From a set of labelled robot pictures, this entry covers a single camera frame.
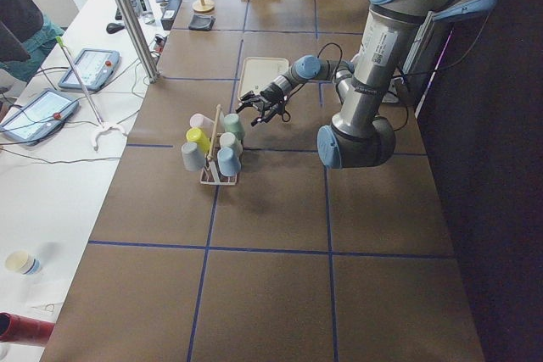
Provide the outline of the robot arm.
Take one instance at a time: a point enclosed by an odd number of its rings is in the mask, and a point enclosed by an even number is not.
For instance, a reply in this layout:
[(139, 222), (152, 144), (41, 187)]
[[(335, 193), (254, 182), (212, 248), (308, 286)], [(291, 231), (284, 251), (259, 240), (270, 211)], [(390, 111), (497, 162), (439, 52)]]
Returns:
[(342, 103), (330, 125), (321, 127), (316, 145), (328, 168), (373, 167), (385, 163), (395, 150), (395, 132), (378, 108), (398, 63), (408, 53), (428, 13), (435, 19), (471, 19), (491, 11), (497, 0), (368, 0), (367, 23), (358, 58), (324, 60), (307, 55), (258, 92), (240, 98), (239, 108), (258, 111), (253, 124), (282, 114), (297, 86), (331, 81)]

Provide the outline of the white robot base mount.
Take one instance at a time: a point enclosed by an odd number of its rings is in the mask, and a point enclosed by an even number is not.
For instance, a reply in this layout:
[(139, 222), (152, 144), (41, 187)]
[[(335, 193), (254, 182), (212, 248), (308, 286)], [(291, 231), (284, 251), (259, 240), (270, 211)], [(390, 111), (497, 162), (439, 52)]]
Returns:
[(382, 103), (388, 103), (388, 104), (399, 103), (400, 98), (399, 98), (398, 89), (400, 88), (402, 84), (403, 84), (402, 79), (400, 78), (392, 79), (391, 82), (389, 83), (389, 88), (383, 97)]

